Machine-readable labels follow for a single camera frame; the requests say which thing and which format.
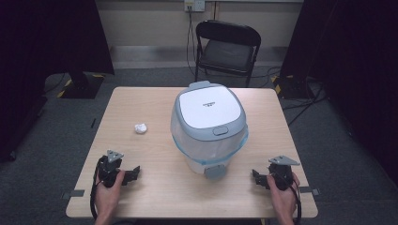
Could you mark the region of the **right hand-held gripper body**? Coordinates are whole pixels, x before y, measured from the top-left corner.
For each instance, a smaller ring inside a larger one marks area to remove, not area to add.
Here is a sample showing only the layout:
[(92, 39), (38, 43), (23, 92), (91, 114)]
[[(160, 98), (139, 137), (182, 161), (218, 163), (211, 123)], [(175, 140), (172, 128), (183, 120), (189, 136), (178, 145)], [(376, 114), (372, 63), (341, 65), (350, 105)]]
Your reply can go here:
[(299, 162), (287, 156), (277, 156), (268, 160), (269, 173), (274, 177), (275, 185), (279, 190), (287, 190), (294, 184), (292, 166), (298, 166)]

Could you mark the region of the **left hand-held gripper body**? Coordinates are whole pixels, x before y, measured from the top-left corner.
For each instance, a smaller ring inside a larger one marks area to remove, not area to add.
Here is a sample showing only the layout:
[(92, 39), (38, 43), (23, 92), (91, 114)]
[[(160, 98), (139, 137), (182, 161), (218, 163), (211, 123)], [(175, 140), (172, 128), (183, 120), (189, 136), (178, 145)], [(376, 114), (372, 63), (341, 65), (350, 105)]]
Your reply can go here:
[(122, 157), (124, 157), (123, 154), (108, 150), (107, 154), (99, 159), (98, 177), (107, 188), (111, 188), (115, 183)]

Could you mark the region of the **white grey-lidded trash can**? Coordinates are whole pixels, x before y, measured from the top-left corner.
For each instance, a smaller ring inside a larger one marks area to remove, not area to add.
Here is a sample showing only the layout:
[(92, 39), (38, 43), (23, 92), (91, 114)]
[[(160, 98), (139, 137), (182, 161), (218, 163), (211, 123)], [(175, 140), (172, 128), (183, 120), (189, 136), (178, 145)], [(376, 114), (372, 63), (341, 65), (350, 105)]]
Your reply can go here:
[[(208, 133), (210, 128), (220, 126), (237, 132), (247, 122), (246, 113), (232, 90), (218, 83), (203, 81), (190, 84), (176, 96), (170, 130), (173, 125), (181, 125), (187, 134), (197, 137)], [(226, 175), (232, 157), (209, 165), (185, 159), (195, 173), (202, 174), (209, 180), (218, 180)]]

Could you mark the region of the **person's left hand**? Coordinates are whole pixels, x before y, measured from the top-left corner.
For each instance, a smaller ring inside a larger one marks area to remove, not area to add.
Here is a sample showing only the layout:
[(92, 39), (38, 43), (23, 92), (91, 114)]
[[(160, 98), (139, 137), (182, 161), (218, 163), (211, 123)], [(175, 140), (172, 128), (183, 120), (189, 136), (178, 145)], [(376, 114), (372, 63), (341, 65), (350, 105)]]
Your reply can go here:
[(97, 207), (98, 213), (97, 220), (111, 218), (115, 213), (119, 202), (120, 189), (122, 186), (124, 175), (125, 172), (121, 170), (117, 174), (115, 183), (112, 187), (106, 187), (103, 185), (99, 178), (96, 179), (97, 191), (95, 197), (95, 205)]

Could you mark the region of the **person's right hand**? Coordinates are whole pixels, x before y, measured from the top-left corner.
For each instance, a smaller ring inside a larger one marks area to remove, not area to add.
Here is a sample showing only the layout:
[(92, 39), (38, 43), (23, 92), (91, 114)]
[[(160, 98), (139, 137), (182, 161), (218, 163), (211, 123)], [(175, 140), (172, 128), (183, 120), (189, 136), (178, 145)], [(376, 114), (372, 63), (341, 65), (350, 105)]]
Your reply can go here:
[(279, 190), (272, 175), (268, 175), (268, 184), (271, 193), (271, 201), (276, 213), (276, 216), (291, 216), (293, 217), (296, 211), (296, 197), (295, 192), (298, 190), (299, 180), (293, 173), (294, 185), (293, 189)]

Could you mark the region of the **grey tape strip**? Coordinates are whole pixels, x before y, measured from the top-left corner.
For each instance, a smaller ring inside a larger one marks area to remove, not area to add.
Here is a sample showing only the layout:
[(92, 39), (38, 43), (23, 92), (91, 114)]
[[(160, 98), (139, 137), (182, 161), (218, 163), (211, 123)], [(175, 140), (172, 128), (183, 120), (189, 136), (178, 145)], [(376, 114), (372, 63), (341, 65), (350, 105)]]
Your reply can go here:
[(63, 200), (69, 200), (72, 197), (83, 197), (84, 196), (84, 190), (83, 189), (74, 189), (71, 191), (66, 191), (63, 192), (61, 195), (61, 198)]
[(298, 190), (300, 193), (312, 193), (314, 196), (320, 195), (320, 190), (318, 188), (299, 187)]

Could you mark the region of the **black stand base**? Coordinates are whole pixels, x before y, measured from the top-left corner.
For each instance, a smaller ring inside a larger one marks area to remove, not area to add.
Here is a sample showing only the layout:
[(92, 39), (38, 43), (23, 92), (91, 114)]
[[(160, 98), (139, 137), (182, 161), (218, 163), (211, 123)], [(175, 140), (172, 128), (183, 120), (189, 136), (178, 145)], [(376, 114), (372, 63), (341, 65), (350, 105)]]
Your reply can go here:
[(57, 95), (59, 98), (94, 99), (104, 81), (102, 75), (71, 72), (70, 79)]
[(282, 99), (312, 99), (314, 93), (306, 82), (299, 82), (292, 76), (271, 78), (277, 96)]

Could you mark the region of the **black folding chair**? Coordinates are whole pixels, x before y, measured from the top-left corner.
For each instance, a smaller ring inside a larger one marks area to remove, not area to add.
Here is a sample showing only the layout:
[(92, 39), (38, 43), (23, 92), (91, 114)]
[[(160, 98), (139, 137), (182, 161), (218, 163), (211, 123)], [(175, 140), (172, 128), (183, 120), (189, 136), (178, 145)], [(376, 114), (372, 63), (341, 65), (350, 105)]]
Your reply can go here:
[(206, 20), (195, 28), (197, 38), (194, 78), (199, 69), (219, 71), (246, 78), (248, 87), (262, 38), (248, 25)]

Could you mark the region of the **black curtain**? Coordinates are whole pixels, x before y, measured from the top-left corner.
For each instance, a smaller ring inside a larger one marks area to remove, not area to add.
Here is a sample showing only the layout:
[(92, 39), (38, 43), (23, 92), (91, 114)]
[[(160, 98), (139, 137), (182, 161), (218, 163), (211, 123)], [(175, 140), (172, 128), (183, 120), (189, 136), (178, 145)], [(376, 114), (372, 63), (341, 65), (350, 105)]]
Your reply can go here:
[(46, 102), (56, 73), (112, 74), (96, 0), (0, 0), (0, 162)]
[(281, 75), (324, 83), (398, 186), (398, 0), (303, 0)]

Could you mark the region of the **white wall socket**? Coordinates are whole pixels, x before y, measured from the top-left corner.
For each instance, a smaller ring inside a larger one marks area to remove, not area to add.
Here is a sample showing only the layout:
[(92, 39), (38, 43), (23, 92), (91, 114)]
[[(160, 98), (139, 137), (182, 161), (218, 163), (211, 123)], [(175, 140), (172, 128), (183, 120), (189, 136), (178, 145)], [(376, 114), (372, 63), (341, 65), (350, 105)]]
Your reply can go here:
[(206, 10), (206, 1), (184, 0), (184, 10), (187, 12), (204, 12)]

